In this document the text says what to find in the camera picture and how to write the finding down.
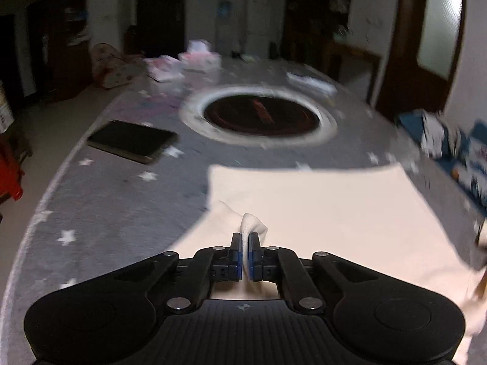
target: beige fabric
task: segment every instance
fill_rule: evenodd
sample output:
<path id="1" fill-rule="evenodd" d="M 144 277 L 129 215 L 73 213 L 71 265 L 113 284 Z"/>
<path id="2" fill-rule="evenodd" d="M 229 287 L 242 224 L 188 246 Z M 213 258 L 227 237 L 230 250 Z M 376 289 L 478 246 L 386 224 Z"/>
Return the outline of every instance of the beige fabric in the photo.
<path id="1" fill-rule="evenodd" d="M 327 251 L 454 301 L 467 318 L 467 336 L 455 360 L 466 363 L 471 336 L 483 327 L 487 311 L 485 301 L 475 297 L 483 273 L 457 256 L 399 164 L 312 172 L 212 166 L 209 183 L 210 211 L 173 247 L 191 248 L 182 256 L 228 245 L 241 216 L 250 213 L 268 228 L 265 246 L 290 248 L 302 258 Z M 249 284 L 238 294 L 219 292 L 217 297 L 240 298 Z M 268 288 L 259 290 L 272 297 Z M 252 291 L 248 298 L 255 295 Z"/>

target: white ring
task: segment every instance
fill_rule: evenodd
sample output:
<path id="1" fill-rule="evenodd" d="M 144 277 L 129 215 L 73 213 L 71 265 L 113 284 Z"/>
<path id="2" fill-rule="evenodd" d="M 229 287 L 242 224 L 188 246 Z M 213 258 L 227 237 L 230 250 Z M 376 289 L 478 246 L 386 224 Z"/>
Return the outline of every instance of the white ring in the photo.
<path id="1" fill-rule="evenodd" d="M 267 137 L 248 133 L 239 134 L 213 125 L 204 118 L 206 108 L 213 102 L 236 95 L 254 95 L 286 99 L 304 106 L 316 114 L 320 126 L 312 132 L 289 137 Z M 318 145 L 331 139 L 337 132 L 337 122 L 330 113 L 310 97 L 285 87 L 259 85 L 226 85 L 212 87 L 191 95 L 179 110 L 183 123 L 209 139 L 225 144 L 261 146 L 264 148 Z"/>

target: ribbed black surface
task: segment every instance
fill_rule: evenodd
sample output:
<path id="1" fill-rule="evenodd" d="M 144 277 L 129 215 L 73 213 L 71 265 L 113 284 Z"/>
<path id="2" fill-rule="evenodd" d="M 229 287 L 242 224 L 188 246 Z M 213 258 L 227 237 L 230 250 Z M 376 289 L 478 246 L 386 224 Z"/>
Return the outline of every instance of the ribbed black surface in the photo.
<path id="1" fill-rule="evenodd" d="M 188 315 L 167 318 L 155 338 L 119 364 L 370 365 L 345 348 L 316 316 L 282 300 L 206 300 Z"/>

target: star-patterned tablecloth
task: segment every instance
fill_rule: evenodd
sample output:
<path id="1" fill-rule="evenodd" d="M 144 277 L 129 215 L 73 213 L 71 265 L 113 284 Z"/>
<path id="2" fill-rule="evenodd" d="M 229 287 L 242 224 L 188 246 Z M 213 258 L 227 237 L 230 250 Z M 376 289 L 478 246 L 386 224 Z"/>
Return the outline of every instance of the star-patterned tablecloth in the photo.
<path id="1" fill-rule="evenodd" d="M 284 61 L 247 64 L 224 61 L 213 74 L 186 73 L 184 82 L 156 85 L 143 78 L 113 101 L 99 119 L 126 120 L 179 135 L 160 160 L 144 166 L 81 146 L 62 179 L 31 221 L 2 310 L 2 365 L 27 365 L 34 357 L 23 334 L 28 307 L 41 296 L 164 251 L 205 212 L 211 164 L 243 168 L 352 169 L 400 162 L 443 224 L 464 262 L 481 268 L 485 256 L 474 245 L 483 221 L 458 186 L 422 156 L 407 135 L 344 87 L 332 98 L 298 89 L 286 73 L 324 76 Z M 312 147 L 262 149 L 232 146 L 203 137 L 178 116 L 193 92 L 228 84 L 285 86 L 321 103 L 336 119 L 337 135 Z M 354 207 L 350 190 L 350 213 Z M 487 332 L 473 340 L 472 365 L 487 358 Z"/>

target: tissue box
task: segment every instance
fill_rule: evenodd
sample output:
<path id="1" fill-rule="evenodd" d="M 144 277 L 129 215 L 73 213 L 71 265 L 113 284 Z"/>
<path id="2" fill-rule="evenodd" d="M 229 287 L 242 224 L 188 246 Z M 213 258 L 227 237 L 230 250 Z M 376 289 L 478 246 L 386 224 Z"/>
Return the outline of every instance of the tissue box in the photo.
<path id="1" fill-rule="evenodd" d="M 222 57 L 216 52 L 184 52 L 178 55 L 183 69 L 188 71 L 210 72 L 222 67 Z"/>
<path id="2" fill-rule="evenodd" d="M 157 82 L 169 82 L 181 78 L 183 64 L 170 56 L 155 59 L 144 59 L 149 76 Z"/>

